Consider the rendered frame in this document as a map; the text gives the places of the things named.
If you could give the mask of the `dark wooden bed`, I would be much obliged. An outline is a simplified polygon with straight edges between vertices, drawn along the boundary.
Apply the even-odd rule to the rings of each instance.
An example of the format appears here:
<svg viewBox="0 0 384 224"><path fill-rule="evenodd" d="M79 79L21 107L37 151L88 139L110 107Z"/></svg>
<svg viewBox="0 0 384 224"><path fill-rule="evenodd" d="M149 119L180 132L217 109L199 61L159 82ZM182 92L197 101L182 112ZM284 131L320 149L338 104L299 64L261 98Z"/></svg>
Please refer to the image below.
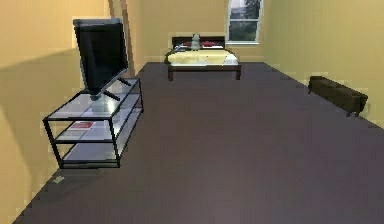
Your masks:
<svg viewBox="0 0 384 224"><path fill-rule="evenodd" d="M216 45L202 45L197 51L190 48L191 41L192 38L188 36L172 38L172 49L164 58L169 81L173 80L176 72L234 72L237 80L241 78L242 65L236 55L226 48L224 36L202 36L201 44L211 41Z"/></svg>

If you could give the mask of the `grey teddy bear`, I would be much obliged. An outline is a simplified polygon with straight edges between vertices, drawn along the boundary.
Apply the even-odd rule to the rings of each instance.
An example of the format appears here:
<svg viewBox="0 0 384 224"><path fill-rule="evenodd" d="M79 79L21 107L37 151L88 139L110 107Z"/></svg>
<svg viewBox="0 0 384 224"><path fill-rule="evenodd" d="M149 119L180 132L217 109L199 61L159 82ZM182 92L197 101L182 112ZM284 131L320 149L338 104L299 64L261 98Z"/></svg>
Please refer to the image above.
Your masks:
<svg viewBox="0 0 384 224"><path fill-rule="evenodd" d="M201 44L200 44L200 35L195 33L193 36L192 36L192 41L191 41L191 44L190 44L190 48L193 50L193 51L197 51L201 48Z"/></svg>

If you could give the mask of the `black glass television stand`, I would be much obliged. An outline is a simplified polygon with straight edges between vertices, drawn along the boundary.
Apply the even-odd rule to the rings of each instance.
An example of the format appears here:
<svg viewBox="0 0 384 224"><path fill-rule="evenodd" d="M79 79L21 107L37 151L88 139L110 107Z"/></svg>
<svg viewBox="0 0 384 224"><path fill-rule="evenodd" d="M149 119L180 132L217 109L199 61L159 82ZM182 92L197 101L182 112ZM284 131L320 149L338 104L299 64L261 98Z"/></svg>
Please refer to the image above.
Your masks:
<svg viewBox="0 0 384 224"><path fill-rule="evenodd" d="M61 169L118 168L133 130L144 113L138 78L119 79L92 101L81 91L43 119ZM90 130L71 131L76 121L93 121Z"/></svg>

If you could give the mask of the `white framed window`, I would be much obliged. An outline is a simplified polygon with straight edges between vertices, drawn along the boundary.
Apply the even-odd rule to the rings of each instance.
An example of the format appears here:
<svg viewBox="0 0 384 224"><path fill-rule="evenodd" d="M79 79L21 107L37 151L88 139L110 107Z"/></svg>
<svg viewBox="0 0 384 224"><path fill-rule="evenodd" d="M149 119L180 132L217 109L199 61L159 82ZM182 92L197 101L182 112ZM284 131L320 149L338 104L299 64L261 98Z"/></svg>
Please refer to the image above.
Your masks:
<svg viewBox="0 0 384 224"><path fill-rule="evenodd" d="M257 45L264 0L228 0L226 42Z"/></svg>

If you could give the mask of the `black television set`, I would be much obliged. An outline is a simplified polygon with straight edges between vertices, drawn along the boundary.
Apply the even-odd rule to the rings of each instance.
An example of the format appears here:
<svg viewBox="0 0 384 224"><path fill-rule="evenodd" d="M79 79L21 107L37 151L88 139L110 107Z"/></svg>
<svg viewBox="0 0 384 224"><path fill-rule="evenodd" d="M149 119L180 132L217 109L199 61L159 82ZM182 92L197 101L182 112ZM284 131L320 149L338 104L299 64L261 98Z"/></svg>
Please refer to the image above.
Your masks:
<svg viewBox="0 0 384 224"><path fill-rule="evenodd" d="M84 93L92 101L128 70L123 24L119 18L74 19Z"/></svg>

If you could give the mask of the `red white book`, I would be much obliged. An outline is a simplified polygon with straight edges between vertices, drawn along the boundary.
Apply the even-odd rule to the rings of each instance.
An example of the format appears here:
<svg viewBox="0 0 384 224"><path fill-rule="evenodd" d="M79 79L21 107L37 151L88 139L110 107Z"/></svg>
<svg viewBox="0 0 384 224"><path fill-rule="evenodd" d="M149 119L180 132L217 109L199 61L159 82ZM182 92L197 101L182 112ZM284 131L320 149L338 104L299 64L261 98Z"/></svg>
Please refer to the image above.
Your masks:
<svg viewBox="0 0 384 224"><path fill-rule="evenodd" d="M85 131L90 130L94 125L93 121L76 121L70 127L71 131Z"/></svg>

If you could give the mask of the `dark brown bench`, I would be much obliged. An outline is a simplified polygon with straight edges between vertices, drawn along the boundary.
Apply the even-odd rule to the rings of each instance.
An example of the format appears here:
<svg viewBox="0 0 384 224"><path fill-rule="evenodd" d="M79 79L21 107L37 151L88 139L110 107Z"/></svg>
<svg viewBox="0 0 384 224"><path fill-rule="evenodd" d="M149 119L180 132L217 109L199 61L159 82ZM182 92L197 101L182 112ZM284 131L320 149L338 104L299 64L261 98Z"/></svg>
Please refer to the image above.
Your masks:
<svg viewBox="0 0 384 224"><path fill-rule="evenodd" d="M323 76L310 77L308 93L311 92L345 110L347 117L349 117L352 113L358 117L364 110L368 100L368 96L366 94Z"/></svg>

